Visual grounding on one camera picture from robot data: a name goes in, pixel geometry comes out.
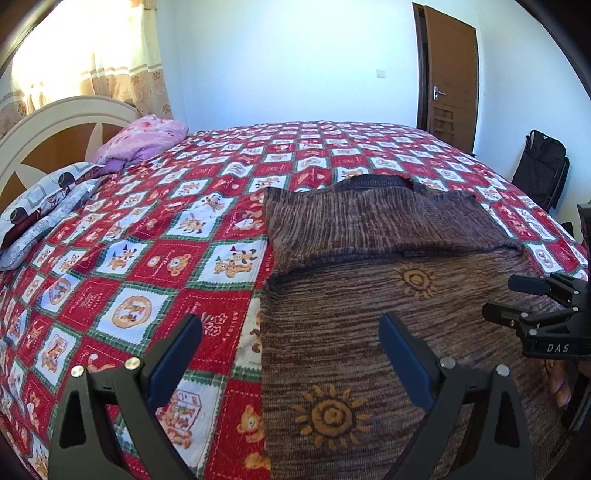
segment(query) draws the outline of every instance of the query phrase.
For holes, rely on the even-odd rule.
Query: wall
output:
[[[561,140],[571,173],[555,216],[578,229],[576,203],[591,199],[591,100],[558,46],[514,0],[424,3],[476,28],[478,159],[511,178],[533,128]],[[192,131],[318,119],[416,125],[411,0],[166,0],[157,21],[173,112]]]

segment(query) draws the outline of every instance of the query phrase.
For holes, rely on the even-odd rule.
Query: brown wooden door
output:
[[[478,108],[476,30],[425,6],[429,50],[428,131],[472,153]]]

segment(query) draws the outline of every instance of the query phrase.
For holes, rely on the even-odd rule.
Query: metal pin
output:
[[[496,372],[502,377],[508,377],[511,373],[511,370],[509,370],[508,366],[499,364],[496,366]]]
[[[439,360],[439,365],[451,370],[456,366],[456,361],[451,356],[442,356]]]
[[[84,367],[82,365],[76,365],[75,367],[72,367],[72,370],[70,370],[70,375],[74,378],[80,377],[83,373]]]
[[[137,358],[136,356],[132,356],[132,357],[128,358],[124,363],[125,368],[127,370],[135,370],[141,364],[142,364],[142,361],[139,358]]]

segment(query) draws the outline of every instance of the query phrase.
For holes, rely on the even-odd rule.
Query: curtain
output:
[[[0,138],[42,106],[76,95],[133,103],[171,118],[155,0],[63,0],[0,79]]]

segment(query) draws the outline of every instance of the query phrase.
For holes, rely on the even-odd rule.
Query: door handle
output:
[[[447,94],[443,93],[437,85],[434,85],[433,86],[433,100],[439,100],[440,95],[447,95]]]

